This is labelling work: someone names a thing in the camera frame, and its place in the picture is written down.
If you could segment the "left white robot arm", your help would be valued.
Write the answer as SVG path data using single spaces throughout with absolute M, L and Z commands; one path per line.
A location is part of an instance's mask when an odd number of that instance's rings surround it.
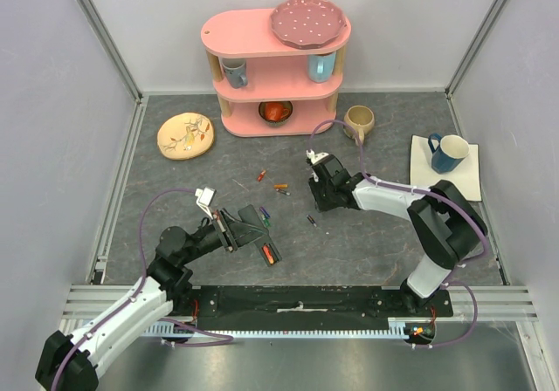
M 145 273 L 102 314 L 72 333 L 56 331 L 45 341 L 35 373 L 45 390 L 95 390 L 115 359 L 155 322 L 185 314 L 191 306 L 186 265 L 214 250 L 271 244 L 257 210 L 248 205 L 231 216 L 220 209 L 193 234 L 173 226 L 160 235 Z

